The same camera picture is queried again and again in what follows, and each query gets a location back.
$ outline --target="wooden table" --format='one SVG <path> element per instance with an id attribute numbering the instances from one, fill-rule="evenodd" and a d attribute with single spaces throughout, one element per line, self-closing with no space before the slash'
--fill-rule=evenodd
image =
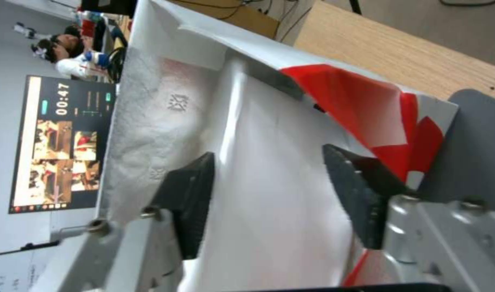
<path id="1" fill-rule="evenodd" d="M 464 88 L 495 97 L 495 66 L 325 2 L 316 1 L 294 47 L 439 99 Z"/>

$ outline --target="black hair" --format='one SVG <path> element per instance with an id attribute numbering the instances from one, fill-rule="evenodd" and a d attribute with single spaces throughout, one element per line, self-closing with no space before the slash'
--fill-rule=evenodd
<path id="1" fill-rule="evenodd" d="M 68 26 L 67 28 L 65 28 L 64 34 L 73 35 L 74 37 L 77 37 L 77 39 L 78 39 L 78 42 L 77 42 L 75 48 L 73 48 L 71 50 L 66 49 L 67 52 L 69 53 L 70 58 L 76 58 L 77 56 L 80 56 L 80 54 L 84 53 L 84 43 L 81 41 L 80 32 L 78 31 L 78 29 L 75 26 Z M 53 36 L 51 36 L 50 40 L 55 44 L 61 45 L 60 41 L 58 41 L 58 36 L 59 36 L 58 34 L 53 35 Z"/>
<path id="2" fill-rule="evenodd" d="M 38 54 L 38 51 L 45 49 L 45 54 L 39 55 L 40 58 L 50 61 L 51 63 L 56 63 L 56 55 L 54 53 L 54 48 L 56 44 L 48 39 L 41 39 L 36 45 L 31 45 L 31 50 Z"/>

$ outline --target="floor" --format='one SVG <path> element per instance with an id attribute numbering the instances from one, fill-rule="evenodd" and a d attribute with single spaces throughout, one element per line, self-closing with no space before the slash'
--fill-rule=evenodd
<path id="1" fill-rule="evenodd" d="M 351 11 L 349 0 L 325 0 Z M 447 0 L 448 2 L 484 2 L 485 0 Z M 263 11 L 270 0 L 253 2 Z M 272 0 L 268 15 L 275 19 L 295 6 L 283 19 L 277 40 L 309 9 L 314 0 Z M 486 7 L 446 7 L 438 0 L 359 0 L 363 16 L 427 39 L 458 52 L 495 65 L 495 4 Z M 294 26 L 283 43 L 292 45 L 307 15 Z"/>

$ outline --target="gray metal plate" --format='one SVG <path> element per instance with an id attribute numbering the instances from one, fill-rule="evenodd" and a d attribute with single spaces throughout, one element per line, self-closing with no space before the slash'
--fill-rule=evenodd
<path id="1" fill-rule="evenodd" d="M 437 157 L 420 185 L 433 202 L 483 200 L 495 210 L 495 99 L 479 91 L 457 91 L 459 105 Z"/>

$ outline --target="white shirt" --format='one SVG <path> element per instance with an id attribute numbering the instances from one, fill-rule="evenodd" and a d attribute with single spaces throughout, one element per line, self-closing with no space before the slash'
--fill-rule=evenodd
<path id="1" fill-rule="evenodd" d="M 100 69 L 95 64 L 87 61 L 84 54 L 80 54 L 75 58 L 62 59 L 55 64 L 55 68 L 64 77 L 71 77 L 71 75 L 74 75 L 85 79 L 91 76 L 107 76 L 105 70 Z"/>

